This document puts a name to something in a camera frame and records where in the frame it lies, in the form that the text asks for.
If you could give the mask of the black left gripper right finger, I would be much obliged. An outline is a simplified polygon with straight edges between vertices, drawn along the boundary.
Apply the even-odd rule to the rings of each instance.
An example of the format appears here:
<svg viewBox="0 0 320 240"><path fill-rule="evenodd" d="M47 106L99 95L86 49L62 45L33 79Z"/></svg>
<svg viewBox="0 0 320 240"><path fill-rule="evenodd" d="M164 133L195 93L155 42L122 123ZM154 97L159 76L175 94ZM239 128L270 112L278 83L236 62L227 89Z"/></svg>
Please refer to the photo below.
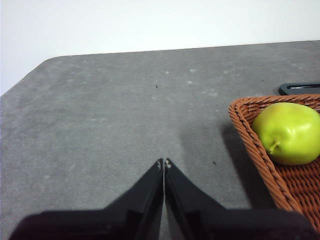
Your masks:
<svg viewBox="0 0 320 240"><path fill-rule="evenodd" d="M174 240L317 240L300 213L280 209L227 209L164 160L164 191Z"/></svg>

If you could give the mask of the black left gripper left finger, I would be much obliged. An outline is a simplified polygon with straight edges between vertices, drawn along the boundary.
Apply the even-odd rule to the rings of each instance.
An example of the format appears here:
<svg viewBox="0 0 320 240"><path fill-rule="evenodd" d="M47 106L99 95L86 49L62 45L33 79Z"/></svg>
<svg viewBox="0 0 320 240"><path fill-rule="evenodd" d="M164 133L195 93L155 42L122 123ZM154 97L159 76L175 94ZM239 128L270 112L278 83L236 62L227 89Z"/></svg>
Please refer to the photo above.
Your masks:
<svg viewBox="0 0 320 240"><path fill-rule="evenodd" d="M156 240L164 202L163 178L163 160L158 159L131 188L105 208L28 215L10 239Z"/></svg>

